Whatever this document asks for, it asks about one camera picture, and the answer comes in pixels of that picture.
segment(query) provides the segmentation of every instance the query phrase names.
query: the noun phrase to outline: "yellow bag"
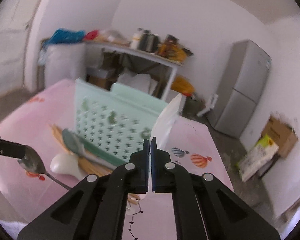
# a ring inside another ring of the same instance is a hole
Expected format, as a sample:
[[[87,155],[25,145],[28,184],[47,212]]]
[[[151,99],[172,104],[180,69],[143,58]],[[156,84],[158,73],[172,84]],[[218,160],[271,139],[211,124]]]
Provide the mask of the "yellow bag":
[[[176,76],[171,89],[187,96],[194,92],[194,87],[183,76]]]
[[[177,62],[184,62],[188,55],[178,45],[172,45],[169,51],[166,51],[167,45],[162,44],[159,47],[158,55]]]

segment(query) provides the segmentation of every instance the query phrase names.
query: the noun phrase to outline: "cardboard box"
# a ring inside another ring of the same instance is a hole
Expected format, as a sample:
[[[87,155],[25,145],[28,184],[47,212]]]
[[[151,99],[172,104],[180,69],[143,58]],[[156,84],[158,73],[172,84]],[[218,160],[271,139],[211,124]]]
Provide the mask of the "cardboard box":
[[[117,80],[117,77],[112,77],[112,78],[98,78],[98,77],[93,77],[89,76],[88,82],[90,84],[96,85],[98,87],[101,87],[106,90],[110,90],[111,85],[115,83]]]
[[[294,134],[293,130],[286,124],[281,123],[278,119],[275,119],[272,115],[261,132],[261,136],[264,136],[265,134],[268,134],[279,146],[277,154],[282,158],[288,156],[289,152],[298,141],[298,137]]]

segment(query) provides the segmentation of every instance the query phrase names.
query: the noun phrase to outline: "bottle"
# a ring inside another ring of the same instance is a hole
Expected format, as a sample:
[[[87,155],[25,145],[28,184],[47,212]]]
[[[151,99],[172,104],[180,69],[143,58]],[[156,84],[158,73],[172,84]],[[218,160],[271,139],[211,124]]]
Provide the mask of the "bottle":
[[[141,36],[143,35],[143,29],[138,28],[138,31],[133,35],[130,48],[137,49],[140,43]]]

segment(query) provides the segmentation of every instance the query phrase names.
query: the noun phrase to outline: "star constellation print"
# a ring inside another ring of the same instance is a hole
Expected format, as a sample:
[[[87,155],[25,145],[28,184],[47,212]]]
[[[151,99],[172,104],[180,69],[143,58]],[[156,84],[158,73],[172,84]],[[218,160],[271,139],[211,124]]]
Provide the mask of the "star constellation print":
[[[137,214],[143,214],[143,210],[141,209],[139,200],[136,199],[136,198],[132,198],[132,199],[135,199],[135,200],[138,202],[138,206],[139,206],[140,211],[137,212],[137,213],[132,214],[131,221],[129,222],[130,226],[129,226],[128,231],[130,232],[131,236],[133,237],[133,240],[138,240],[138,238],[136,238],[136,237],[133,235],[133,232],[132,232],[132,226],[133,226],[133,224],[134,224],[133,219],[134,219],[134,216],[135,216],[135,215],[137,215]]]

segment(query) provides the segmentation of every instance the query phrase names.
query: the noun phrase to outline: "spoon handle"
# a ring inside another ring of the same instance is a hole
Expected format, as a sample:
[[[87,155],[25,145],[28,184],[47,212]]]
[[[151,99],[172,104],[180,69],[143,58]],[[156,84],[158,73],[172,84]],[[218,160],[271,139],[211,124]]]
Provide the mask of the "spoon handle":
[[[64,187],[67,190],[71,190],[71,187],[69,187],[68,185],[62,183],[60,180],[56,179],[55,177],[53,177],[51,174],[49,174],[48,172],[45,173],[45,175],[47,177],[49,177],[50,179],[52,179],[54,182],[58,183],[60,186]]]
[[[82,156],[85,157],[87,160],[89,160],[91,162],[100,164],[100,165],[105,166],[105,167],[107,167],[111,170],[114,170],[116,168],[116,166],[112,165],[111,163],[109,163],[109,162],[107,162],[107,161],[105,161],[101,158],[98,158],[96,156],[92,156],[92,155],[87,154],[85,150],[82,153]]]

